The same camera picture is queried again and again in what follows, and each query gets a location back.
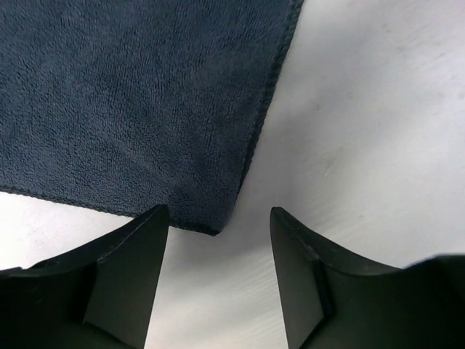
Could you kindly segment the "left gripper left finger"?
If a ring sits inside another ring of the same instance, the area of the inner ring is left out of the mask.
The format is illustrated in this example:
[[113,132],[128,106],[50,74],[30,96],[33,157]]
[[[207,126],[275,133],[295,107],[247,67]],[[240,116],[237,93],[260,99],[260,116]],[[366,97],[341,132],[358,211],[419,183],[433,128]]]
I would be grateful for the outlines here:
[[1,272],[3,348],[143,348],[166,248],[169,211],[29,268]]

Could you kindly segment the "dark navy towel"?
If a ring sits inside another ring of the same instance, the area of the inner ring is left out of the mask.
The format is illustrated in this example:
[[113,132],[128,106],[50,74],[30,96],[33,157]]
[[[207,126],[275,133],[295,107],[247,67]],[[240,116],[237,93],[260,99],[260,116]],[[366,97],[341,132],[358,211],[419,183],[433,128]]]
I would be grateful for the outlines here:
[[218,234],[300,1],[3,1],[1,189]]

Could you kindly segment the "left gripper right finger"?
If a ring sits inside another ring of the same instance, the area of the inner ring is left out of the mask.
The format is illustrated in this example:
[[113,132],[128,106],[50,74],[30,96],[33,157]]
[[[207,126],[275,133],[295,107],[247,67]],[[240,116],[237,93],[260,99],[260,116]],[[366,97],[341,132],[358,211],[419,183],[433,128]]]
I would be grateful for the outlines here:
[[270,236],[290,348],[462,348],[464,257],[395,268],[336,244],[286,210]]

